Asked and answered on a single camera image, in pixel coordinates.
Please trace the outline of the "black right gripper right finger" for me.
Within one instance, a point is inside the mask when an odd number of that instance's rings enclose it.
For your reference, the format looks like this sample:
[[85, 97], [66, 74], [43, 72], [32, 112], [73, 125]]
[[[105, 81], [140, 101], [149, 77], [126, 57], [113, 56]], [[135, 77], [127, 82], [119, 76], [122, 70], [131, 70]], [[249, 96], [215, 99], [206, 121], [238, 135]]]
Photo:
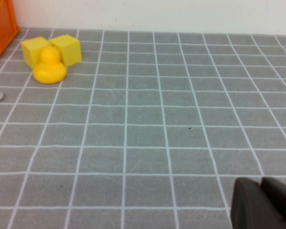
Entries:
[[286, 184], [272, 177], [264, 177], [260, 187], [286, 222]]

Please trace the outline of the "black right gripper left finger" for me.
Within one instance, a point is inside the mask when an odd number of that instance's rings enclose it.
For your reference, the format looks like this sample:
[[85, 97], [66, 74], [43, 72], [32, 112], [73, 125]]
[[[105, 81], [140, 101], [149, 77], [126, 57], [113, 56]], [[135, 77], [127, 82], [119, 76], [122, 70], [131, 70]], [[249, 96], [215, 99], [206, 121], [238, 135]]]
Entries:
[[234, 229], [284, 228], [284, 219], [259, 184], [245, 177], [235, 180], [230, 216]]

